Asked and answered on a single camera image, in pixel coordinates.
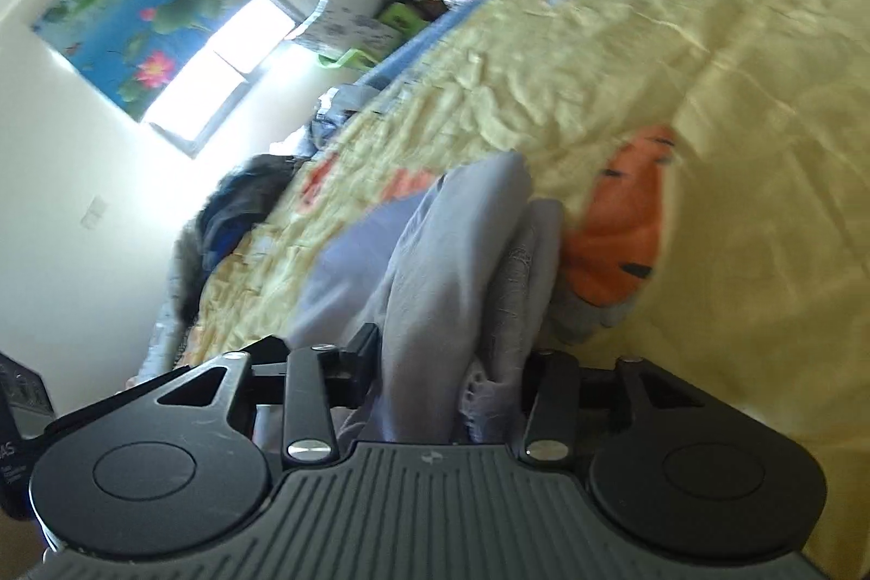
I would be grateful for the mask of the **yellow carrot print quilt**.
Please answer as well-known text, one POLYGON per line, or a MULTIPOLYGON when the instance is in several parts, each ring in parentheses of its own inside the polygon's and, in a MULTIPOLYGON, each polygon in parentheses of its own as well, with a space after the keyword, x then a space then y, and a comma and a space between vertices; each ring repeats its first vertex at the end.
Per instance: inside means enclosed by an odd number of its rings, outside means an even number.
POLYGON ((646 356, 804 443, 829 485, 808 555, 866 577, 868 0, 487 0, 218 266, 184 357, 289 325, 327 240, 417 175, 514 150, 578 221, 658 125, 658 262, 576 356, 646 356))

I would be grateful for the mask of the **floral white pillow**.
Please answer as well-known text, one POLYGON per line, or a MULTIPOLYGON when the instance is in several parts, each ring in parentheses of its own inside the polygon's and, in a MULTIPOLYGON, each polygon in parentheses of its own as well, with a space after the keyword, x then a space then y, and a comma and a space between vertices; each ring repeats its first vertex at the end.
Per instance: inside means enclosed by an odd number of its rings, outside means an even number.
POLYGON ((402 43, 397 29, 329 0, 320 0, 313 13, 290 31, 289 39, 330 59, 340 58, 350 50, 385 58, 402 43))

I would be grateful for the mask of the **green plastic stool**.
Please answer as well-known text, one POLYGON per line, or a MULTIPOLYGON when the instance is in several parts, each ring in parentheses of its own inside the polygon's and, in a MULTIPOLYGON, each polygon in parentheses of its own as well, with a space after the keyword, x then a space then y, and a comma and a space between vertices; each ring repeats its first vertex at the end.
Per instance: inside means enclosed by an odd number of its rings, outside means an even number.
POLYGON ((390 4, 376 17, 346 7, 326 7, 321 20, 315 50, 320 63, 329 69, 354 71, 373 69, 429 25, 404 3, 390 4))

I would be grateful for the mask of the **white wall switch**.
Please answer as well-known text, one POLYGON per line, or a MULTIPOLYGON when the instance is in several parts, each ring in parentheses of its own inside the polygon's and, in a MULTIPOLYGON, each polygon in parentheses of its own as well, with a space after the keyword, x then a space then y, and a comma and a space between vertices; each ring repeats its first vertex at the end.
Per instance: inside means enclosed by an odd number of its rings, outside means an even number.
POLYGON ((91 199, 89 206, 85 209, 83 218, 79 221, 81 227, 85 229, 89 229, 93 231, 102 224, 103 218, 105 218, 106 212, 108 212, 108 204, 103 197, 95 196, 91 199))

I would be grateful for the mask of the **lotus pond poster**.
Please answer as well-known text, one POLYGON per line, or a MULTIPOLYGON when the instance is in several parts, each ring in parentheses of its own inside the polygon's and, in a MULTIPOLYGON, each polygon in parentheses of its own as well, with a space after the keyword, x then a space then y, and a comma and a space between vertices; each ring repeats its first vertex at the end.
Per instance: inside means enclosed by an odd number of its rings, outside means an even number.
POLYGON ((249 0, 54 0, 33 31, 138 121, 249 0))

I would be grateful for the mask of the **folded dark clothes stack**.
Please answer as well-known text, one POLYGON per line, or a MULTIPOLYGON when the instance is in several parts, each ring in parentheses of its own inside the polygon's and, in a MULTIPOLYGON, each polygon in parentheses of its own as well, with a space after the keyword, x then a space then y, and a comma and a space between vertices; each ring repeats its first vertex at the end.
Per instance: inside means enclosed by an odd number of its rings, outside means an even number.
POLYGON ((263 224, 308 162, 308 156, 253 156, 224 175, 184 225, 174 244, 168 281, 171 312, 183 325, 195 322, 209 275, 253 227, 263 224))

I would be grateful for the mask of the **window with bright light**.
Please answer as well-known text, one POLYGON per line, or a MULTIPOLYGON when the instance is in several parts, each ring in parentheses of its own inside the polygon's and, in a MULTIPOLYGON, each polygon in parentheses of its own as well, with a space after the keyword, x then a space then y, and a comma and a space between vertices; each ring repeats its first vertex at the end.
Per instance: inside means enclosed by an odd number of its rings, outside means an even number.
POLYGON ((295 28, 283 0, 248 0, 155 98, 146 127, 196 158, 295 28))

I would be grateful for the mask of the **light lavender lace garment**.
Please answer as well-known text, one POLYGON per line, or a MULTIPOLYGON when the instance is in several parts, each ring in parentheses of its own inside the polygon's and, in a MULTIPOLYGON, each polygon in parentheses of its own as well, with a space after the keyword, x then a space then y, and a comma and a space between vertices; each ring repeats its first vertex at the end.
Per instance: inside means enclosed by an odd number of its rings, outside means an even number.
POLYGON ((286 345, 382 336, 373 390, 336 406, 354 441, 503 443, 519 426, 525 362, 555 287, 562 206, 537 199, 520 154, 496 153, 388 200, 315 258, 286 345))

